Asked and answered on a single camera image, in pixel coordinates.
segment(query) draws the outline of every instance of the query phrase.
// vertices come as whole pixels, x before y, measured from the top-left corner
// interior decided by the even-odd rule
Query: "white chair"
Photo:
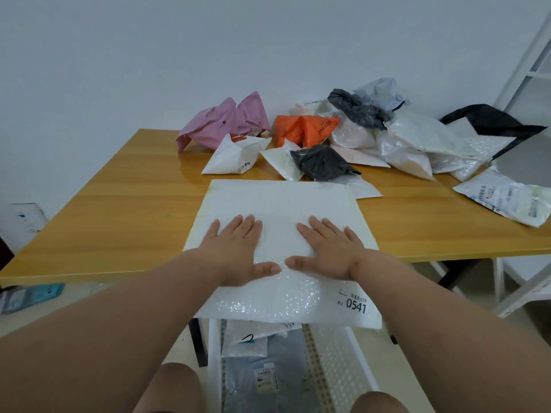
[[[507,297],[504,273],[520,284],[520,288]],[[551,255],[496,258],[494,283],[498,305],[492,312],[501,318],[529,301],[551,300]]]
[[[504,153],[492,164],[517,182],[551,187],[550,152],[551,129],[546,129]],[[505,272],[520,284],[520,288],[508,297],[505,297]],[[493,312],[499,317],[506,317],[529,301],[551,299],[551,255],[496,258],[494,283],[498,305]]]

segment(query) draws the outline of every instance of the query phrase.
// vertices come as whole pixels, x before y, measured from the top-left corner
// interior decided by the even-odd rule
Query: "white mesh basket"
[[[348,326],[303,325],[307,362],[316,385],[321,409],[325,413],[349,413],[356,399],[366,391],[378,391],[375,378]],[[209,321],[208,390],[209,413],[222,411],[225,365],[220,357],[222,322]]]

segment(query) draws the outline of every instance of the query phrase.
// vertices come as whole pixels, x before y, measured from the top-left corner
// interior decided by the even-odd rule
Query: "tiled floor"
[[[414,264],[421,274],[437,280],[439,277],[429,264]],[[81,283],[67,284],[63,293],[53,300],[10,315],[0,317],[0,336],[3,336],[27,323],[32,322],[66,306],[98,292],[110,284]],[[459,283],[461,291],[474,303],[490,309],[494,305],[492,263],[490,260],[480,262]],[[516,285],[509,281],[507,288],[514,290]],[[551,304],[548,302],[529,303],[507,318],[507,321],[544,337],[550,337]],[[398,398],[410,413],[433,412],[423,389],[417,382],[403,352],[398,345],[393,345],[389,333],[383,330],[354,330],[369,367],[381,389]],[[207,383],[206,368],[199,368],[193,350],[189,329],[185,328],[167,355],[165,362],[181,362],[196,370],[203,385]]]

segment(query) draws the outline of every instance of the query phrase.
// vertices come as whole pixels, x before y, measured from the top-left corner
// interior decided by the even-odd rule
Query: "knee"
[[[369,391],[358,397],[352,413],[360,412],[392,412],[392,413],[408,413],[406,407],[400,401],[390,394],[381,391]]]
[[[155,379],[165,385],[200,385],[196,372],[185,364],[168,362],[157,370]]]

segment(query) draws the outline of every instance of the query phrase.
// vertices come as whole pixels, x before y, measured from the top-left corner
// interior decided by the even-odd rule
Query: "pile of packages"
[[[224,411],[319,411],[300,323],[228,320]]]
[[[177,143],[179,152],[192,139],[216,150],[203,174],[243,174],[262,155],[285,180],[298,181],[306,174],[312,180],[346,184],[355,198],[360,199],[381,194],[363,180],[361,172],[351,163],[393,166],[426,180],[447,172],[464,182],[487,162],[544,129],[521,125],[507,113],[486,104],[456,110],[438,121],[406,110],[403,106],[409,103],[398,93],[394,78],[380,78],[354,89],[353,93],[334,89],[322,100],[297,103],[292,116],[277,116],[271,133],[276,147],[267,149],[272,139],[257,136],[271,128],[255,91],[237,106],[232,98],[227,98],[217,107],[199,112],[180,131]],[[514,191],[522,185],[514,186]],[[473,188],[476,189],[455,189],[497,213],[510,216],[511,210],[504,211],[501,193],[492,197],[486,197],[486,193],[469,195]],[[539,214],[547,215],[543,221],[540,217],[537,221],[510,218],[539,226],[551,213],[549,192],[521,189],[520,195],[524,197],[519,199],[524,203],[521,213],[529,214],[531,208],[539,208],[543,203]]]

